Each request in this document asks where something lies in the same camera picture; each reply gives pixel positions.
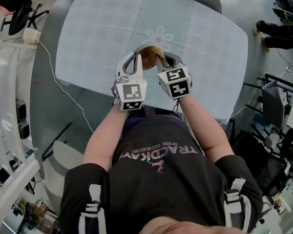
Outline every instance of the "shoulder strap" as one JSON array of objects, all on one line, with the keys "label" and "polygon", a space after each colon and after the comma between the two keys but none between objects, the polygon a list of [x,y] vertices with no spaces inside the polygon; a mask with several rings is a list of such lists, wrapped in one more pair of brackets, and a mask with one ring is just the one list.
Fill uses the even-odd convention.
[{"label": "shoulder strap", "polygon": [[87,204],[85,211],[81,213],[78,232],[79,234],[93,234],[93,229],[97,229],[95,233],[106,234],[104,209],[100,204],[101,185],[90,185],[89,193],[92,202]]},{"label": "shoulder strap", "polygon": [[250,226],[251,202],[242,195],[245,179],[236,178],[231,189],[225,192],[224,211],[227,227],[236,227],[247,232]]}]

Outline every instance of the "person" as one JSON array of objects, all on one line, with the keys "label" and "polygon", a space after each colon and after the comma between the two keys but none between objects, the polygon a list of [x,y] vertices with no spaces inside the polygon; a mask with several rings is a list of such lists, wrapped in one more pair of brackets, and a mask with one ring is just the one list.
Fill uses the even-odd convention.
[{"label": "person", "polygon": [[276,25],[258,21],[253,26],[253,33],[257,36],[259,32],[268,35],[261,38],[267,51],[272,48],[293,49],[293,25]]},{"label": "person", "polygon": [[[143,69],[155,65],[142,60]],[[242,234],[255,227],[262,193],[245,161],[193,94],[176,105],[195,138],[177,112],[156,108],[146,116],[144,107],[112,106],[83,164],[66,173],[63,234]]]}]

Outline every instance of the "cable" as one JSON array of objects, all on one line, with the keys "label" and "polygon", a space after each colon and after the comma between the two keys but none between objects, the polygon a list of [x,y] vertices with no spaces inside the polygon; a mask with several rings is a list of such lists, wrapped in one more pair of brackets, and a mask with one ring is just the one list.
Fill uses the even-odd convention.
[{"label": "cable", "polygon": [[75,102],[75,104],[76,104],[76,105],[82,110],[82,113],[83,113],[84,119],[86,120],[86,122],[87,122],[87,124],[88,124],[90,130],[93,132],[93,130],[92,130],[92,128],[91,128],[91,126],[90,126],[90,124],[89,124],[89,122],[88,122],[86,116],[84,115],[84,110],[83,110],[83,108],[82,108],[82,107],[81,107],[81,106],[80,106],[80,105],[79,105],[79,104],[78,104],[78,103],[72,98],[72,96],[69,95],[68,92],[66,92],[66,91],[61,87],[61,85],[60,85],[60,84],[57,82],[57,80],[55,79],[55,75],[54,75],[53,67],[52,67],[52,63],[51,63],[51,55],[50,55],[49,51],[47,50],[47,48],[43,45],[43,43],[40,42],[40,41],[39,41],[39,43],[42,45],[42,47],[46,50],[46,52],[47,52],[48,55],[49,55],[50,67],[51,67],[51,71],[52,71],[52,75],[53,75],[53,78],[54,78],[55,83],[58,84],[58,86],[61,88],[61,90],[62,90],[64,93],[66,93],[66,94],[68,95],[68,97],[70,97],[70,98],[72,99],[72,101]]},{"label": "cable", "polygon": [[282,58],[282,59],[284,59],[284,61],[286,61],[287,63],[288,63],[288,65],[289,65],[289,67],[290,68],[292,68],[291,67],[291,64],[289,63],[289,61],[288,60],[286,60],[281,54],[280,54],[280,51],[279,51],[279,49],[277,48],[277,51],[278,51],[278,53],[279,53],[279,55],[280,55],[280,57]]},{"label": "cable", "polygon": [[9,41],[9,40],[14,40],[13,42],[15,42],[17,39],[21,39],[21,37],[17,37],[17,38],[11,38],[11,39],[7,39],[7,40],[3,40],[3,42]]},{"label": "cable", "polygon": [[[277,77],[277,78],[280,78],[280,77],[282,77],[283,75],[285,75],[286,78],[287,78],[287,80],[289,79],[288,76],[287,76],[287,74],[286,74],[285,72],[283,72],[280,76],[276,76],[276,75],[273,74],[272,72],[265,72],[265,73],[263,74],[262,78],[264,78],[265,74],[272,74],[274,77]],[[253,92],[253,94],[252,94],[252,97],[250,98],[250,100],[249,100],[249,102],[247,103],[247,105],[249,105],[249,103],[250,103],[251,100],[253,99],[256,90],[257,90],[257,88],[255,88],[255,90],[254,90],[254,92]],[[241,112],[243,109],[245,109],[246,107],[247,107],[247,106],[245,106],[244,108],[240,109],[240,111],[237,112],[237,113],[235,113],[234,115],[231,115],[230,118],[232,118],[233,116],[235,116],[235,115],[237,115],[238,113],[240,113],[240,112]]]},{"label": "cable", "polygon": [[183,120],[184,120],[184,122],[186,122],[186,118],[183,116],[183,114],[182,113],[180,113],[179,111],[178,111],[178,109],[179,109],[179,103],[180,103],[180,99],[177,99],[177,103],[176,103],[176,105],[174,106],[174,108],[172,109],[172,114],[171,115],[179,115]]}]

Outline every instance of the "gray floor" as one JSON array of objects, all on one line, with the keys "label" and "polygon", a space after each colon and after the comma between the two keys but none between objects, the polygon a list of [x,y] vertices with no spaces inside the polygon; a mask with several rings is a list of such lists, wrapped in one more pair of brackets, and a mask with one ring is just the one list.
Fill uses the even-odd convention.
[{"label": "gray floor", "polygon": [[[256,77],[261,77],[264,72],[273,72],[278,76],[286,72],[288,80],[293,82],[293,73],[286,71],[288,64],[279,56],[277,50],[273,49],[270,52],[266,52],[261,45],[260,36],[255,37],[252,33],[252,26],[258,20],[279,23],[277,16],[272,12],[274,0],[220,1],[223,7],[222,14],[243,29],[249,38],[245,82],[255,83]],[[42,31],[41,42],[49,50],[54,68],[61,28],[72,2],[73,0],[57,0]],[[280,50],[280,53],[290,63],[293,63],[293,50]],[[80,109],[54,83],[48,58],[45,50],[39,46],[32,80],[38,81],[40,84],[32,83],[30,105],[32,139],[35,156],[39,161],[41,161],[43,150],[70,121],[73,124],[63,136],[63,139],[66,139],[70,146],[83,153],[91,136],[91,131],[83,119]],[[64,88],[84,108],[84,113],[90,125],[95,129],[109,111],[112,97],[100,95],[73,85]],[[234,113],[245,106],[252,93],[253,88],[242,88]],[[254,112],[247,108],[235,117],[237,120],[237,132],[240,129],[249,128],[253,114]]]}]

